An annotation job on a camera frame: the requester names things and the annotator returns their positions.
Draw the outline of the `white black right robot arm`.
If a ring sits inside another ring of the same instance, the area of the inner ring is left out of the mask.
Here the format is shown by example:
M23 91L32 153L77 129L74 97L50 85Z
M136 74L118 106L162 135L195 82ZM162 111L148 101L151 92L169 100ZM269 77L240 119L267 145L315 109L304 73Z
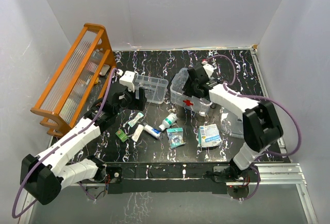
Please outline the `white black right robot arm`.
M271 101L262 96L243 96L229 87L232 83L213 78L213 71L210 64L188 68L183 90L189 97L207 97L242 121L244 143L222 171L227 178L242 181L253 162L283 136L283 128Z

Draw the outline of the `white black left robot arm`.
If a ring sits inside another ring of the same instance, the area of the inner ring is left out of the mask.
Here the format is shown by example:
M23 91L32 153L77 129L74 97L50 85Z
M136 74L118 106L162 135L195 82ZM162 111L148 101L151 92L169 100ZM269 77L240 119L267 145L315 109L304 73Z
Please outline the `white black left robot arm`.
M71 184L85 179L102 182L107 170L99 159L90 156L72 165L68 164L69 160L113 125L122 111L143 111L146 101L144 88L131 92L127 86L115 82L58 142L37 156L28 154L22 160L20 184L46 205Z

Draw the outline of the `clear first aid box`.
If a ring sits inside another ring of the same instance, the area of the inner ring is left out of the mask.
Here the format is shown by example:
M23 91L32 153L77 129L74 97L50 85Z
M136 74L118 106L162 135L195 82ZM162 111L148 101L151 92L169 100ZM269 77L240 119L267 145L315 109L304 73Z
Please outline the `clear first aid box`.
M212 105L212 102L207 98L198 98L193 95L188 69L185 67L180 69L171 81L170 101L172 104L181 106L200 116L206 116Z

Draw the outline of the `white bottle green label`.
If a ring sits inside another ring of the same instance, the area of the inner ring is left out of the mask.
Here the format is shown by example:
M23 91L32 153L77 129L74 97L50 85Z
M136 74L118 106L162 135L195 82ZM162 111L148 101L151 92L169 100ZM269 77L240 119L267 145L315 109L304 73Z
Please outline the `white bottle green label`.
M174 113L170 113L159 125L160 131L165 131L170 128L177 121L177 116Z

